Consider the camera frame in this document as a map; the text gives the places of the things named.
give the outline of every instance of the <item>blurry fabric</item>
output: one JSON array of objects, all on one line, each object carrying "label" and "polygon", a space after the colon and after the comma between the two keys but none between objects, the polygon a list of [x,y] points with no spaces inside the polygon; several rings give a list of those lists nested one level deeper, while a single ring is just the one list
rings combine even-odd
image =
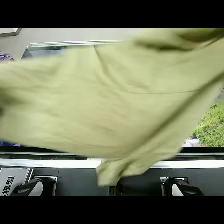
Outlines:
[{"label": "blurry fabric", "polygon": [[99,185],[174,156],[223,87],[223,28],[148,28],[0,64],[0,138],[104,158]]}]

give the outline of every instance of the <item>green grass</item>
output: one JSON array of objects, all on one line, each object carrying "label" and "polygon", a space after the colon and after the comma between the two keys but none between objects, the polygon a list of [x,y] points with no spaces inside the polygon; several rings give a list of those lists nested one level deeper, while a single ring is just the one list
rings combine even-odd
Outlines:
[{"label": "green grass", "polygon": [[194,130],[193,136],[205,146],[224,146],[224,102],[210,108]]}]

